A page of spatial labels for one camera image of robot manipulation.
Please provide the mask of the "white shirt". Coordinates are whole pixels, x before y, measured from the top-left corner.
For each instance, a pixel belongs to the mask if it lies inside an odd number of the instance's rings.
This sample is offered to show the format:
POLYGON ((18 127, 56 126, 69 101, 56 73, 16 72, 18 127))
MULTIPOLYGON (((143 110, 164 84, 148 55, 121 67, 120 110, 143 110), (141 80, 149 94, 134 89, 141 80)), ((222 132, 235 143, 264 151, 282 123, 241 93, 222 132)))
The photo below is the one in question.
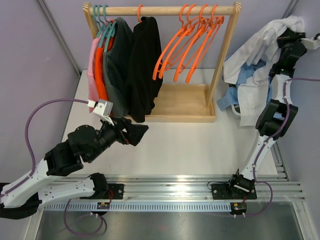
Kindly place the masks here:
POLYGON ((287 28, 304 32, 305 22, 302 17, 294 15, 270 21, 223 64, 224 82, 237 86, 241 127, 254 126, 270 98, 269 72, 281 53, 277 37, 287 28))

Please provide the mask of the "black shirt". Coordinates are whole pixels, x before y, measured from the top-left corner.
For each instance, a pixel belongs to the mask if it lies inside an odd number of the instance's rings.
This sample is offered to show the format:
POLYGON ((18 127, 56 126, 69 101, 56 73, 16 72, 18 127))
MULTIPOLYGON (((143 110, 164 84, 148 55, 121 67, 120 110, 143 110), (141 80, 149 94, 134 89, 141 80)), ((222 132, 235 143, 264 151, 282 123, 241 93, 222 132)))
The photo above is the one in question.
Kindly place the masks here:
POLYGON ((128 62, 126 95, 129 115, 137 123, 152 113, 163 79, 153 79, 156 63, 162 53, 160 34, 154 17, 142 17, 133 28, 132 49, 128 62))

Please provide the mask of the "orange hanger of black shirt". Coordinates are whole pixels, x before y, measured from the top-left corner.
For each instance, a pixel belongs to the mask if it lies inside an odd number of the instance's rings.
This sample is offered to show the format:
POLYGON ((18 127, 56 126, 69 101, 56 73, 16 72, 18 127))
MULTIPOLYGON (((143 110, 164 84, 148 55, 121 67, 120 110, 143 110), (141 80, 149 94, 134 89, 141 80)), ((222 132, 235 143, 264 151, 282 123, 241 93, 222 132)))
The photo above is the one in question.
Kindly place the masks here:
POLYGON ((142 22, 142 17, 141 17, 141 8, 143 7, 143 4, 140 4, 137 8, 137 20, 139 23, 142 22))

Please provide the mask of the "orange hanger of white shirt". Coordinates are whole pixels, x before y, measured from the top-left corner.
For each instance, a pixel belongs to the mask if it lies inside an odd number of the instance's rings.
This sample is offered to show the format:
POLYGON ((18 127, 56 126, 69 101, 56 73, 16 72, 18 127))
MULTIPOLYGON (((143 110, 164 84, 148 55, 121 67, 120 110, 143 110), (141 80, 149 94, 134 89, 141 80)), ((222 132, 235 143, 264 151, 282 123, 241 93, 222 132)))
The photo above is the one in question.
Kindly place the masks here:
POLYGON ((170 70, 178 60, 182 59, 182 50, 185 48, 186 44, 181 46, 178 50, 177 47, 185 37, 194 32, 196 26, 199 24, 198 16, 193 19, 190 18, 191 10, 196 6, 196 4, 192 4, 191 6, 185 4, 180 9, 178 18, 181 22, 181 27, 160 54, 152 74, 152 79, 154 81, 157 78, 162 79, 164 72, 170 70))

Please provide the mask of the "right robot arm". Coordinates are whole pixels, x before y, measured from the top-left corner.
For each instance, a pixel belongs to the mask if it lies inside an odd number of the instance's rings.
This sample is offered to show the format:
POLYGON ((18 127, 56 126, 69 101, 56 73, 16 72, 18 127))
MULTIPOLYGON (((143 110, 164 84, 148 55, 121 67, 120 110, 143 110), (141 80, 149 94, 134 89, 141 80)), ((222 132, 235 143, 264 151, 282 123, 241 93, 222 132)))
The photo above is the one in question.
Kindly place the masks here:
POLYGON ((212 182, 210 190, 214 200, 255 200, 257 174, 266 154, 276 141, 283 137, 298 113, 290 97, 290 79, 293 78, 295 65, 307 48, 303 43, 304 32, 287 29, 277 37, 280 48, 279 60, 269 72, 275 84, 275 97, 272 98, 257 119, 257 137, 249 152, 246 164, 238 169, 227 182, 212 182))

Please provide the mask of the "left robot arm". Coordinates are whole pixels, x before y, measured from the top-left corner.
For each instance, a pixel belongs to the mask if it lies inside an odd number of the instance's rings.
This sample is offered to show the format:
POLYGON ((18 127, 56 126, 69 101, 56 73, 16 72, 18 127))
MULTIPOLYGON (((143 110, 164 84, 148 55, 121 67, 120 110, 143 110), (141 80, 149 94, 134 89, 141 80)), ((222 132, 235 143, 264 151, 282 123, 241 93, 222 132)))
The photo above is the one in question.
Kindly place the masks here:
POLYGON ((75 183, 60 186, 50 184, 77 172, 84 163, 92 163, 112 144, 137 146, 148 125, 133 124, 127 118, 112 118, 113 123, 102 121, 101 128, 81 125, 44 155, 32 174, 27 173, 21 185, 2 183, 0 216, 20 220, 52 203, 74 198, 103 199, 109 195, 109 186, 102 173, 93 173, 75 183))

